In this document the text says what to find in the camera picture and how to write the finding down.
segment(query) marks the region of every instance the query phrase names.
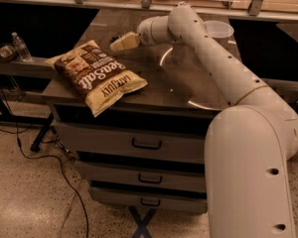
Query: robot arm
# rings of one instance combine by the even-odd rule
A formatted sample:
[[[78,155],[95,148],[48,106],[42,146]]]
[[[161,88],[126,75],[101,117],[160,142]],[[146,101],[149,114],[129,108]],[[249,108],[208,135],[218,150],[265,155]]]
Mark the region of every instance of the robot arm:
[[[192,48],[227,100],[210,125],[205,165],[212,238],[294,238],[287,160],[298,151],[298,115],[208,35],[189,4],[137,29],[143,45]]]

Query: concrete floor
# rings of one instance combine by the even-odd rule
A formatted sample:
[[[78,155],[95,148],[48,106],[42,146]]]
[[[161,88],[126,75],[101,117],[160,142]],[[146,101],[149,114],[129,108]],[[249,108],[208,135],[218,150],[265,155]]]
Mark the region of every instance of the concrete floor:
[[[45,105],[10,101],[15,114],[49,114]],[[90,198],[88,183],[80,178],[69,155],[59,144],[41,144],[40,152],[30,147],[40,127],[20,126],[22,149],[29,158],[57,156],[64,173],[79,192],[89,223],[88,237],[208,238],[208,214],[150,210],[123,205],[100,204]],[[77,194],[68,186],[55,158],[26,159],[18,145],[16,126],[0,124],[0,238],[86,237],[86,220]],[[54,141],[49,131],[44,142]],[[294,217],[298,238],[298,153],[288,162]]]

